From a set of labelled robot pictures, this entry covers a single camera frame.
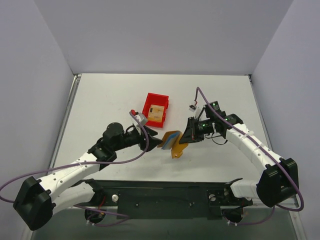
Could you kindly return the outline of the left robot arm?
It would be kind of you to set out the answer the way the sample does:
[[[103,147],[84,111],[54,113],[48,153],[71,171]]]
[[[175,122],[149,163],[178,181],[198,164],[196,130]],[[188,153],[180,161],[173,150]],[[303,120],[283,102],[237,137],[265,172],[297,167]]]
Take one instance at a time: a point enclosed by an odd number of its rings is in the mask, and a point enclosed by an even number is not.
[[[116,152],[138,145],[145,153],[162,143],[158,133],[148,127],[131,125],[124,131],[118,122],[109,124],[102,137],[76,161],[39,179],[25,179],[14,200],[13,208],[32,231],[43,227],[52,216],[66,208],[88,202],[99,205],[103,193],[82,179],[101,171],[116,158]]]

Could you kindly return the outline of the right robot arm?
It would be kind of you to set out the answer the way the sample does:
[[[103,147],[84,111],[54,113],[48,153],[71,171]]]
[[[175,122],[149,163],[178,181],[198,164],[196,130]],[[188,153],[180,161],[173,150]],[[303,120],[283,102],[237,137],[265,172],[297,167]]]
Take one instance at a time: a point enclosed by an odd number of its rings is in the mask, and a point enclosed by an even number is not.
[[[295,196],[299,189],[298,166],[291,159],[284,159],[263,144],[236,114],[227,115],[217,101],[202,108],[191,104],[195,113],[187,119],[180,144],[201,142],[208,135],[219,134],[236,146],[253,164],[260,175],[259,181],[238,179],[223,192],[224,201],[236,204],[241,198],[259,199],[268,207],[274,207]]]

